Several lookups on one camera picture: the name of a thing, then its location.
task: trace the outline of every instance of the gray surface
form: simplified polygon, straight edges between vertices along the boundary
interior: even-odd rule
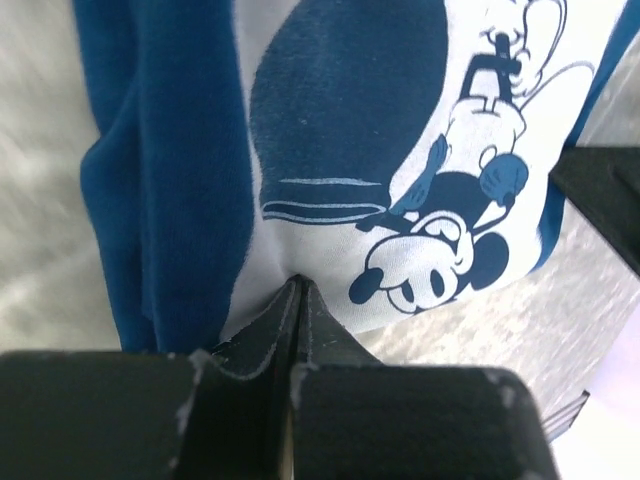
[[[629,55],[584,140],[640,143],[638,68]],[[95,138],[67,0],[0,2],[0,350],[118,346],[77,183]],[[393,363],[510,367],[550,411],[584,387],[638,286],[569,208],[540,272],[360,338]]]

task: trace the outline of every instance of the clothing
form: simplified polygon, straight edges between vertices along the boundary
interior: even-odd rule
[[[362,332],[538,268],[548,174],[640,26],[640,0],[75,7],[129,351],[212,347],[297,274]]]

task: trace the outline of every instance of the blue sleeve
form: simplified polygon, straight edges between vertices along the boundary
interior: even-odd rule
[[[215,345],[253,228],[231,0],[75,0],[82,190],[125,351]]]
[[[567,138],[566,147],[574,147],[577,144],[589,119],[589,115],[598,98],[600,98],[600,94],[639,30],[640,0],[628,0],[616,28],[609,39],[609,43],[602,57],[602,62],[600,63],[600,68],[596,72],[584,107],[580,112],[580,116],[571,134]],[[549,259],[551,252],[553,252],[553,249],[558,243],[564,216],[564,203],[565,197],[562,192],[549,181],[544,211],[540,219],[540,224],[538,225],[538,233],[542,240],[542,252],[534,270],[540,268]]]

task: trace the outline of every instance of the mouse ear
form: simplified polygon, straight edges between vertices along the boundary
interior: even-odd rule
[[[488,287],[504,273],[509,263],[509,246],[497,233],[488,233],[474,245],[474,260],[471,270],[461,277],[460,285],[469,283],[474,290]]]
[[[368,268],[356,278],[349,288],[349,298],[357,305],[367,303],[380,290],[384,272],[381,268]]]

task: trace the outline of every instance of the cartoon arm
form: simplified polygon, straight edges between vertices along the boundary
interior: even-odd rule
[[[420,176],[413,182],[407,193],[405,193],[398,202],[389,209],[393,215],[404,215],[406,212],[418,210],[427,199],[429,190],[431,190],[431,182],[442,168],[447,158],[449,145],[444,135],[440,135],[429,150],[427,165]]]
[[[539,85],[564,31],[566,8],[566,0],[531,0],[527,5],[524,46],[515,55],[522,69],[511,76],[515,97],[528,96]]]

